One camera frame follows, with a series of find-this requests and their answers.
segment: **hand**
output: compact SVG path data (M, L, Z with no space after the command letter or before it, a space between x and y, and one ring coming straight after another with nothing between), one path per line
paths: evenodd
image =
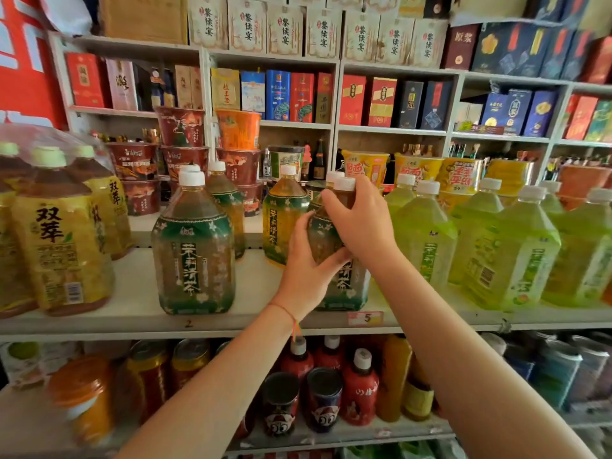
M376 259L397 251L389 208L366 176L356 176L356 199L352 209L344 206L331 190L321 196L327 215L340 238L357 259L372 269Z
M327 286L340 268L351 260L346 248L340 248L317 265L312 257L307 226L314 211L306 213L295 223L289 240L289 258L280 280L279 289L272 298L301 321L323 300Z

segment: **beige box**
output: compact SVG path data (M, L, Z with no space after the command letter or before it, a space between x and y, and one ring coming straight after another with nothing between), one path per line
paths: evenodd
M446 19L415 20L408 64L440 69L447 29L448 20Z
M408 64L413 29L414 19L397 18L395 14L381 14L375 62Z
M187 0L189 44L228 49L228 0Z
M327 0L325 7L328 10L353 10L360 13L363 0Z
M365 0L366 13L392 14L397 16L400 0Z
M175 66L174 80L176 80L176 101L178 107L193 109L190 69L189 66Z
M289 0L290 6L306 6L307 8L325 8L327 0Z
M192 85L192 106L194 109L204 108L204 97L202 95L202 75L199 67L189 68L189 77Z
M304 8L300 6L267 6L267 52L302 56Z
M338 58L342 11L306 8L305 55L315 58Z
M380 14L345 12L345 59L374 62L380 21Z
M266 53L266 4L228 0L229 50Z

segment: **yellow-green drink bottle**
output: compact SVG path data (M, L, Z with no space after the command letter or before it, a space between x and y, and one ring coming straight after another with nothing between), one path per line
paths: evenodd
M612 190L592 188L586 203L557 221L561 251L543 298L558 306L596 304L612 278Z
M546 198L540 203L540 206L558 229L559 226L557 225L557 221L560 216L565 214L565 209L563 209L563 205L557 197L557 193L561 189L561 182L543 180L540 182L540 186L543 186L547 190Z
M325 188L328 190L333 190L334 182L338 179L342 179L344 176L344 172L329 171L325 176ZM321 193L317 193L315 199L308 205L308 210L316 211L321 206L323 206L323 199L321 198Z
M229 217L231 231L234 235L234 251L236 259L244 256L244 204L242 193L230 179L225 176L225 163L211 161L208 164L210 175L206 182L206 191L209 192L218 207Z
M524 186L494 224L478 229L462 284L481 308L511 311L540 300L561 248L559 232L540 206L546 192Z
M454 285L460 285L463 280L478 229L494 223L496 214L504 209L497 196L500 188L500 179L484 178L480 181L478 193L465 203L455 206L449 213L450 220L459 233L448 275L448 281Z
M392 217L400 250L433 288L446 285L457 230L440 208L439 182L420 180L417 196Z
M287 263L291 233L309 205L308 195L295 181L296 174L295 166L281 166L280 180L264 200L263 249L268 259L280 264Z
M416 184L416 176L414 174L399 174L397 176L397 185L393 192L384 197L389 208L389 214L393 216L396 212L414 200L414 185Z

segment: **left hand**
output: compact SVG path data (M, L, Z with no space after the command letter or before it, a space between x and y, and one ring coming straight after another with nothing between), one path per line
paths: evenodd
M340 268L353 258L346 246L340 248L317 265L308 240L308 222L314 211L303 214L295 223L289 240L289 258L280 280L279 289L272 298L301 321L323 300L327 285Z

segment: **large beverage bottle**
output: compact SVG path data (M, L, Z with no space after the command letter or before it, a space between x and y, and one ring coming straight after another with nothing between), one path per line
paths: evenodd
M459 238L450 266L449 282L455 285L461 284L476 241L476 232L479 228L494 223L496 214L504 209L496 194L500 188L500 179L484 178L480 181L478 193L471 196L465 203L455 206L450 212L450 219L457 227Z
M264 200L263 248L268 259L286 264L289 239L295 223L308 209L309 198L295 181L295 166L281 166L280 174L280 180Z
M546 188L526 185L494 224L480 228L463 289L485 309L510 311L534 305L561 247L559 232L540 206Z
M344 172L329 171L325 176L325 188L328 190L333 190L333 184L335 183L335 181L338 179L342 179L344 176ZM315 199L312 200L308 205L308 210L316 211L321 206L323 206L323 199L321 197L321 193L317 193Z
M339 178L333 185L333 192L344 206L352 208L355 203L355 179ZM308 239L317 264L344 246L324 206L310 218ZM359 311L368 301L369 285L370 272L358 259L352 259L333 276L319 309Z
M364 348L355 351L353 363L342 371L344 387L341 417L352 425L368 425L376 417L378 375L372 370L372 354Z
M409 419L422 422L432 415L434 392L416 357L412 358L408 380L402 398L402 413Z
M565 214L565 209L563 209L563 205L557 197L557 193L561 189L561 182L543 180L540 182L540 186L543 186L547 190L546 198L540 203L540 206L558 229L559 226L557 225L557 221Z
M68 171L92 192L97 211L104 225L104 249L113 260L123 258L131 247L132 231L127 216L123 184L111 171L94 159L94 147L79 146Z
M392 217L395 241L433 288L446 285L457 230L440 208L439 182L420 180L417 197Z
M36 309L26 259L11 218L13 189L0 180L0 319Z
M210 175L206 182L206 190L212 195L219 207L231 222L231 231L234 234L234 251L236 259L244 256L244 204L242 194L238 187L225 176L225 163L211 161L208 164Z
M558 306L597 305L612 278L612 190L592 188L586 203L557 218L561 251L543 298Z
M412 347L406 335L401 333L388 335L382 349L383 366L376 400L376 415L385 422L397 422L402 416L400 406L412 358Z
M33 160L11 211L38 305L52 316L100 308L114 275L92 192L66 169L59 148L35 148Z
M399 174L397 185L394 190L384 197L389 208L389 214L393 216L396 212L414 200L414 185L417 178L414 174Z
M151 233L159 302L168 314L227 312L236 294L230 219L204 184L198 166L181 167L180 191Z
M0 142L0 180L16 190L19 182L34 174L34 168L19 157L19 146Z

